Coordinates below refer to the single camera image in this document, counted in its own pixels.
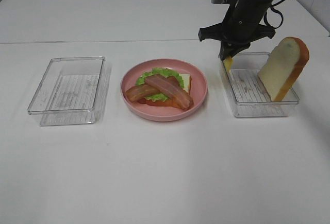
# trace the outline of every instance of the bread slice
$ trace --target bread slice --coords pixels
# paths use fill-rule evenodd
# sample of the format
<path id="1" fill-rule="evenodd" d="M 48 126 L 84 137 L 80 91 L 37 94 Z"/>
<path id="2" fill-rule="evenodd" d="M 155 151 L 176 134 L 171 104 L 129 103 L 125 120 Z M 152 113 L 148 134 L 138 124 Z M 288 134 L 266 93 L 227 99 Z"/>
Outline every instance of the bread slice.
<path id="1" fill-rule="evenodd" d="M 272 101 L 282 101 L 309 59 L 305 43 L 286 37 L 273 49 L 258 76 Z"/>
<path id="2" fill-rule="evenodd" d="M 182 77 L 184 81 L 184 90 L 190 94 L 190 89 L 191 89 L 191 75 L 190 74 L 182 74 L 179 73 L 179 75 Z M 149 106 L 157 106 L 157 107 L 175 107 L 175 108 L 180 108 L 172 99 L 167 99 L 165 101 L 157 100 L 157 101 L 152 101 L 148 99 L 141 99 L 139 100 L 139 103 L 141 104 L 147 104 Z"/>

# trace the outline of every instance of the clear plastic container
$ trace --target clear plastic container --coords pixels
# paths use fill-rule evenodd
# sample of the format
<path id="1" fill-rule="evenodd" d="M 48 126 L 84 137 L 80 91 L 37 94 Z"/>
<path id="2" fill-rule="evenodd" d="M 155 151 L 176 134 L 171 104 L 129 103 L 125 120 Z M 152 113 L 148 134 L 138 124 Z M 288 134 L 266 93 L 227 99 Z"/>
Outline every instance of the clear plastic container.
<path id="1" fill-rule="evenodd" d="M 229 73 L 221 62 L 221 78 L 235 117 L 285 117 L 299 103 L 293 88 L 282 101 L 271 101 L 258 77 L 268 57 L 269 53 L 239 53 Z"/>
<path id="2" fill-rule="evenodd" d="M 104 111 L 104 57 L 52 59 L 27 109 L 40 126 L 92 124 Z"/>

